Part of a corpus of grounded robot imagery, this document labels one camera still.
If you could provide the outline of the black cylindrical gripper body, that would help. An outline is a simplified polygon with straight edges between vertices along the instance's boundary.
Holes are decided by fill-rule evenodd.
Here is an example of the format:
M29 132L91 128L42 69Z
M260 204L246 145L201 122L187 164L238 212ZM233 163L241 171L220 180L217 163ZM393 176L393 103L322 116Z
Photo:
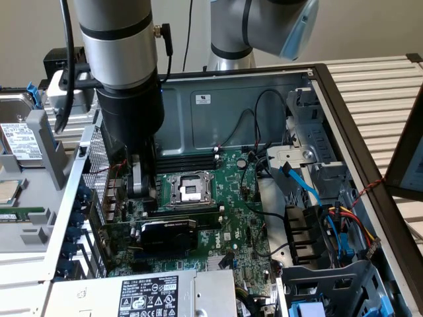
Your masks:
M160 80L151 77L135 88L96 93L107 132L131 154L144 152L165 118Z

